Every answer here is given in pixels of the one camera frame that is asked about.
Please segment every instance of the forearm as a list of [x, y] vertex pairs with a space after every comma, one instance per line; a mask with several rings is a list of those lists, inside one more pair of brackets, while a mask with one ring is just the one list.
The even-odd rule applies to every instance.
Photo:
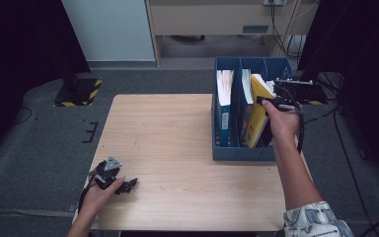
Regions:
[[323, 200], [297, 151], [294, 138], [274, 140], [273, 146], [286, 209]]
[[91, 212], [81, 210], [81, 213], [75, 222], [73, 222], [72, 227], [67, 233], [67, 237], [87, 237], [95, 216], [96, 215]]

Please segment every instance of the person's left hand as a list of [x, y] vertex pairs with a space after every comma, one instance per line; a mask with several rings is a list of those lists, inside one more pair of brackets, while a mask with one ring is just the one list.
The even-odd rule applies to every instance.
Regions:
[[87, 212], [92, 215], [97, 215], [104, 205], [109, 201], [114, 192], [124, 182], [125, 177], [116, 179], [108, 188], [101, 190], [97, 184], [94, 184], [88, 189], [82, 203], [81, 212]]

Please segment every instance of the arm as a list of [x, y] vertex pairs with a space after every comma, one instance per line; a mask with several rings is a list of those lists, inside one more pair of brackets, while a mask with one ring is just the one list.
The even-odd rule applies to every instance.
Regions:
[[322, 201], [296, 148], [298, 115], [295, 112], [280, 112], [267, 100], [263, 100], [263, 106], [270, 119], [272, 146], [284, 190], [286, 209]]
[[314, 186], [297, 151], [295, 134], [299, 117], [295, 112], [280, 112], [263, 100], [273, 134], [276, 166], [285, 196], [285, 236], [353, 236], [349, 227], [335, 218]]
[[124, 182], [124, 178], [115, 180], [108, 188], [101, 190], [97, 185], [89, 188], [85, 195], [81, 211], [72, 224], [67, 237], [86, 237], [97, 214], [109, 201], [114, 192]]

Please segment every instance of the sleeve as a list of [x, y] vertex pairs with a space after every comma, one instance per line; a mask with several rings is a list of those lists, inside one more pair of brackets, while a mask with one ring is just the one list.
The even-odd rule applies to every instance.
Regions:
[[285, 236], [351, 237], [344, 221], [337, 220], [325, 201], [306, 204], [284, 213]]

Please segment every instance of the hazard tape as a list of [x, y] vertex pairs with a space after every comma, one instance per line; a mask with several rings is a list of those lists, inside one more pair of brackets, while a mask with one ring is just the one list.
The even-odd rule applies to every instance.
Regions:
[[313, 105], [313, 106], [321, 106], [327, 104], [327, 101], [299, 101], [302, 105]]
[[83, 102], [69, 102], [69, 101], [66, 101], [66, 102], [54, 103], [54, 105], [56, 107], [90, 106], [94, 102], [94, 99], [95, 99], [95, 97], [98, 94], [98, 90], [100, 89], [100, 86], [101, 86], [102, 82], [103, 82], [103, 80], [101, 80], [101, 79], [98, 79], [95, 82], [94, 88], [93, 88], [91, 94], [89, 95], [88, 101], [83, 101]]

